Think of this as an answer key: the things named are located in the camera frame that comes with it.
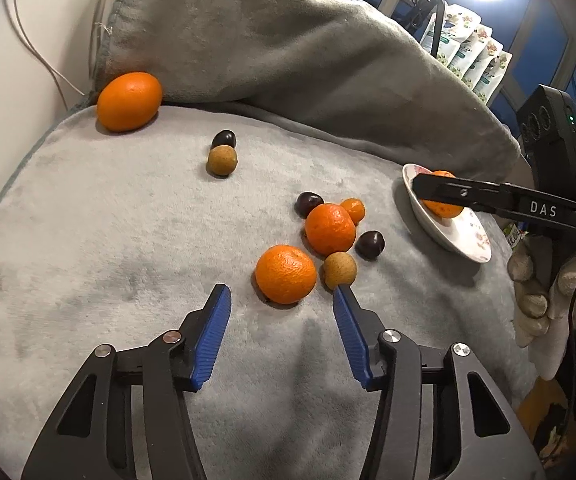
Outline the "right white gloved hand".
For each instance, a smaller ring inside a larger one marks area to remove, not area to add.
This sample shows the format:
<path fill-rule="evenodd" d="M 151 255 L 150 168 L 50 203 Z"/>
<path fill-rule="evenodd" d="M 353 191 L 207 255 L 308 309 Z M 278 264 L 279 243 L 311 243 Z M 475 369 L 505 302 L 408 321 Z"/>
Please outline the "right white gloved hand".
<path fill-rule="evenodd" d="M 530 362 L 545 380 L 556 376 L 570 329 L 576 328 L 576 254 L 562 264 L 551 284 L 544 284 L 550 263 L 551 240 L 542 236 L 523 237 L 507 262 L 516 303 L 516 344 L 527 348 Z"/>

